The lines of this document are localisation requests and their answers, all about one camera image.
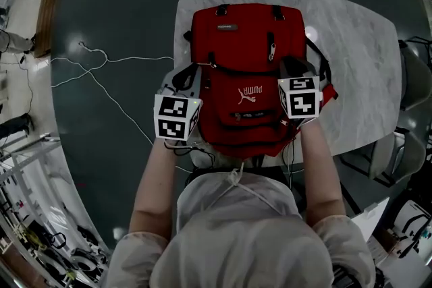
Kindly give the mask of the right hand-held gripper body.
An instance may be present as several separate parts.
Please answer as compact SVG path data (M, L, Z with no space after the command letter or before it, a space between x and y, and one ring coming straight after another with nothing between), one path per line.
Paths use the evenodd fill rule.
M314 119L319 116L323 94L319 77L278 79L279 98L289 119Z

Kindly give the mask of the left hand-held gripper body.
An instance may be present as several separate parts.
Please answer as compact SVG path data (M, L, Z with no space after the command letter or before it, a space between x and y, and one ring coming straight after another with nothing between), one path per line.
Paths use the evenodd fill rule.
M154 124L157 138L186 141L198 123L203 105L200 86L177 90L165 84L155 95Z

